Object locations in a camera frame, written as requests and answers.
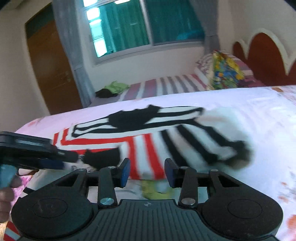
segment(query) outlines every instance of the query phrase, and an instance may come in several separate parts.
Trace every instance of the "bedsheet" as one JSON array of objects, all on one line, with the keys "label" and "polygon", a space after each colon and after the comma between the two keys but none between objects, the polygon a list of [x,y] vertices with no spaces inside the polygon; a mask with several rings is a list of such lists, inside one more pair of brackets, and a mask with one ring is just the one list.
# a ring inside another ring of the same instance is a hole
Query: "bedsheet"
[{"label": "bedsheet", "polygon": [[90,107],[155,96],[205,91],[206,85],[196,74],[162,77],[132,84],[116,97],[95,98]]},{"label": "bedsheet", "polygon": [[[71,125],[107,116],[120,110],[144,108],[149,104],[161,107],[199,106],[213,109],[232,107],[242,125],[253,139],[255,154],[251,165],[234,171],[221,170],[260,192],[275,199],[284,211],[284,220],[277,238],[296,240],[296,87],[263,87],[227,89],[198,93],[159,96],[140,100],[111,103],[34,120],[17,132],[39,137],[53,138],[53,134]],[[37,189],[66,173],[39,171],[28,186]],[[178,190],[169,189],[166,182],[151,183],[129,180],[124,189],[117,189],[118,199],[176,198]],[[96,201],[95,188],[89,199]]]}]

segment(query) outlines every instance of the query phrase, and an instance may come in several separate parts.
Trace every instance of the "window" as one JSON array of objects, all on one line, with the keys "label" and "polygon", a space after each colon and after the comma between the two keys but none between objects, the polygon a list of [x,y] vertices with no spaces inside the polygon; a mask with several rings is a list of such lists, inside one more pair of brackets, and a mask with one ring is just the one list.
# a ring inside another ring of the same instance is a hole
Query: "window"
[{"label": "window", "polygon": [[189,0],[83,0],[83,3],[98,58],[156,45],[203,41],[205,37]]}]

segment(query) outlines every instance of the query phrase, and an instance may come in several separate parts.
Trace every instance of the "red headboard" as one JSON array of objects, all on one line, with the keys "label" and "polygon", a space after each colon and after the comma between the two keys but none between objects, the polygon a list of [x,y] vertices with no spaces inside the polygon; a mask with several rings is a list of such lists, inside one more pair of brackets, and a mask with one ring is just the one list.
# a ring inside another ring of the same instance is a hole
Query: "red headboard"
[{"label": "red headboard", "polygon": [[245,62],[254,72],[255,78],[267,86],[296,85],[296,61],[289,75],[286,75],[280,51],[265,33],[259,33],[253,38],[247,59],[239,42],[233,45],[233,55]]}]

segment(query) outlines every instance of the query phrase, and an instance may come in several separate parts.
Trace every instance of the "blue object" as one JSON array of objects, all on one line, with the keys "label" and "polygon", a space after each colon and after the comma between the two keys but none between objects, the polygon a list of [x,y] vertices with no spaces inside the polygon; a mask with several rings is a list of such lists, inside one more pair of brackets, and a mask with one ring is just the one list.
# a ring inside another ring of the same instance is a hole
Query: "blue object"
[{"label": "blue object", "polygon": [[168,183],[170,184],[170,187],[174,187],[175,180],[174,180],[173,169],[171,168],[168,161],[165,161],[165,174],[168,179]]},{"label": "blue object", "polygon": [[122,187],[126,186],[126,183],[128,182],[128,177],[130,175],[130,171],[131,171],[131,161],[128,160],[126,166],[122,170],[121,181],[120,181]]},{"label": "blue object", "polygon": [[65,165],[63,161],[51,160],[51,159],[40,159],[39,164],[42,167],[41,169],[54,169],[54,170],[63,170]]},{"label": "blue object", "polygon": [[17,169],[14,166],[1,165],[0,188],[9,187],[16,173],[17,173]]}]

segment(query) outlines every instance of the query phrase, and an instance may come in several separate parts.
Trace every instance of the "hand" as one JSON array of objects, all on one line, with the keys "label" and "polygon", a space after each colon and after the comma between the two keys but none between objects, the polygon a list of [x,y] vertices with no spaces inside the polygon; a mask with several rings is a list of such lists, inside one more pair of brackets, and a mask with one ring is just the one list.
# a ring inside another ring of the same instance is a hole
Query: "hand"
[{"label": "hand", "polygon": [[5,223],[9,219],[9,212],[11,210],[10,202],[14,199],[12,188],[18,188],[22,184],[19,177],[15,176],[10,187],[0,190],[0,223]]}]

